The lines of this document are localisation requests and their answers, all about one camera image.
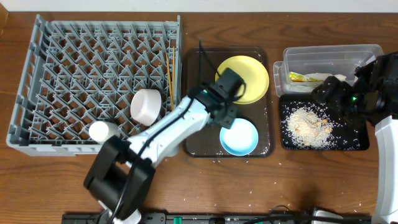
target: yellow package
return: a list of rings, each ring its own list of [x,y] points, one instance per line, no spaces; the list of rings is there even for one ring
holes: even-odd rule
[[[293,82],[321,82],[320,80],[306,77],[305,75],[301,75],[295,72],[290,72],[289,73],[290,80]]]

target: white cup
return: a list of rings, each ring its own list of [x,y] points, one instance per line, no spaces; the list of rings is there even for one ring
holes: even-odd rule
[[[131,117],[145,126],[156,121],[162,106],[162,97],[157,90],[141,89],[131,101]]]
[[[90,138],[102,144],[112,136],[120,137],[118,126],[105,121],[95,121],[88,129]]]

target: yellow bowl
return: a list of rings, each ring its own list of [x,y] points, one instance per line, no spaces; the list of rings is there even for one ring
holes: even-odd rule
[[[254,103],[266,94],[269,76],[266,68],[258,60],[241,55],[230,57],[219,65],[217,71],[222,74],[227,68],[236,72],[246,83],[244,95],[235,103],[241,105]],[[243,86],[239,89],[238,96],[243,94],[243,89]]]

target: plastic dish rack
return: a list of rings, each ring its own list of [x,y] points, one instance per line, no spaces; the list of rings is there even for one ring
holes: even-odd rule
[[[7,145],[30,156],[96,154],[101,145],[88,135],[94,121],[117,124],[122,139],[145,130],[131,119],[131,100],[142,88],[159,90],[158,119],[179,104],[181,33],[180,16],[177,22],[47,22],[37,15]]]

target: blue plate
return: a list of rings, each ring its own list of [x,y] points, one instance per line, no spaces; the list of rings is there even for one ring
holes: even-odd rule
[[[250,121],[236,118],[231,129],[221,128],[220,142],[230,154],[245,156],[256,148],[259,142],[259,133]]]

